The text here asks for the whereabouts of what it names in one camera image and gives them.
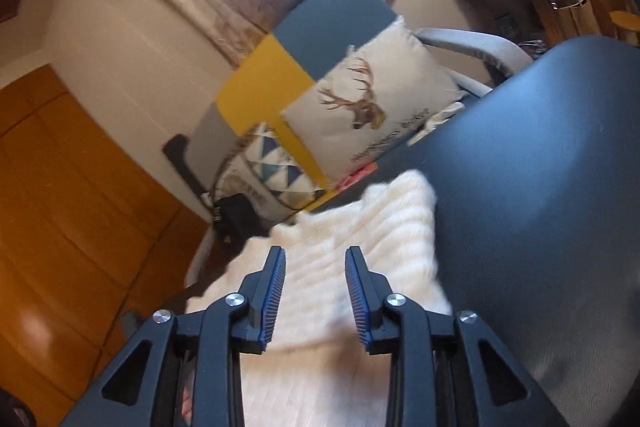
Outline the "black handbag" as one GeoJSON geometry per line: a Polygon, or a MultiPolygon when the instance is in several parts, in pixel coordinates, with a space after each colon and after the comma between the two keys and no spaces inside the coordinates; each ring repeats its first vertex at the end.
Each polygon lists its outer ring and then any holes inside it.
{"type": "Polygon", "coordinates": [[[213,208],[216,241],[230,258],[241,254],[252,237],[267,237],[265,222],[243,194],[218,199],[213,208]]]}

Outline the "white knitted sweater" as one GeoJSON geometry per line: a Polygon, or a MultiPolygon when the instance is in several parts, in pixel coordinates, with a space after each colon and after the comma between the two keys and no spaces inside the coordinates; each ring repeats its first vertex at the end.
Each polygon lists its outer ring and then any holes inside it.
{"type": "Polygon", "coordinates": [[[390,360],[357,338],[345,280],[345,251],[362,250],[370,270],[431,311],[451,306],[437,280],[436,195],[416,170],[371,184],[348,205],[301,212],[292,225],[250,239],[226,272],[189,299],[201,311],[260,269],[269,248],[286,252],[286,274],[271,343],[241,359],[249,426],[382,426],[390,360]]]}

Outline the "yellow blue grey sofa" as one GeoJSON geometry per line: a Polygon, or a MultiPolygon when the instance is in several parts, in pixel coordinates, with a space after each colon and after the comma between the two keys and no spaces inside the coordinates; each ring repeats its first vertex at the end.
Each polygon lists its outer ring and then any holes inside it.
{"type": "MultiPolygon", "coordinates": [[[[213,202],[210,191],[220,165],[241,136],[260,122],[277,133],[288,153],[324,191],[304,209],[333,196],[339,183],[331,184],[321,173],[281,112],[343,61],[351,46],[360,48],[398,16],[382,0],[305,0],[297,5],[224,83],[189,138],[186,163],[207,188],[202,201],[213,202]]],[[[519,46],[496,35],[447,28],[411,31],[431,56],[437,48],[472,56],[506,76],[514,75],[530,62],[519,46]]],[[[405,135],[378,158],[413,135],[422,134],[428,124],[461,112],[467,96],[480,98],[487,93],[484,84],[439,66],[462,91],[462,99],[405,135]]]]}

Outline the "red pink cloth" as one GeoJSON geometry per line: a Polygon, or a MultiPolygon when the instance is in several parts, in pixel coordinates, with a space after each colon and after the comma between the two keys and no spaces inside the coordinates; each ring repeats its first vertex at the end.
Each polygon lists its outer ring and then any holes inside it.
{"type": "Polygon", "coordinates": [[[337,191],[344,192],[349,187],[355,185],[363,179],[366,179],[367,176],[370,176],[371,173],[374,173],[376,169],[378,169],[378,165],[376,165],[376,162],[370,162],[370,164],[365,165],[354,173],[346,176],[346,178],[337,185],[337,191]]]}

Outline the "triangle pattern cushion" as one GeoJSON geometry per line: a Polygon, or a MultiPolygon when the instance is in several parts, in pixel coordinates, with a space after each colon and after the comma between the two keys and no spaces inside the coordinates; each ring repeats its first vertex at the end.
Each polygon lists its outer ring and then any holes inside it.
{"type": "Polygon", "coordinates": [[[220,165],[213,200],[244,195],[262,217],[283,220],[324,194],[288,153],[277,133],[260,122],[236,142],[220,165]]]}

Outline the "deer print cushion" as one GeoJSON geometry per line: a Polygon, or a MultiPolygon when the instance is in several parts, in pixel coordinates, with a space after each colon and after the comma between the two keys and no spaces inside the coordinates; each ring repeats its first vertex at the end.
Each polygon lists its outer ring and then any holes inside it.
{"type": "Polygon", "coordinates": [[[461,99],[398,16],[360,48],[351,46],[281,117],[335,185],[461,99]]]}

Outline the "black rolled mat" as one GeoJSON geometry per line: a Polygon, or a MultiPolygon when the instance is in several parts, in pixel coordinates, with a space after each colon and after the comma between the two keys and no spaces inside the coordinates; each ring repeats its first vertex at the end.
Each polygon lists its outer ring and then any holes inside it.
{"type": "Polygon", "coordinates": [[[196,198],[201,198],[207,192],[207,188],[195,176],[194,171],[186,163],[186,148],[189,139],[184,134],[175,134],[162,147],[162,152],[182,181],[190,188],[196,198]]]}

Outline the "wooden wardrobe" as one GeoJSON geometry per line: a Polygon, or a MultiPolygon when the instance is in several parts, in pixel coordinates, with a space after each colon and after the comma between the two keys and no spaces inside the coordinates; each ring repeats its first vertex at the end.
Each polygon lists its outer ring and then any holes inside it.
{"type": "Polygon", "coordinates": [[[55,426],[180,291],[205,221],[43,66],[1,91],[1,386],[55,426]]]}

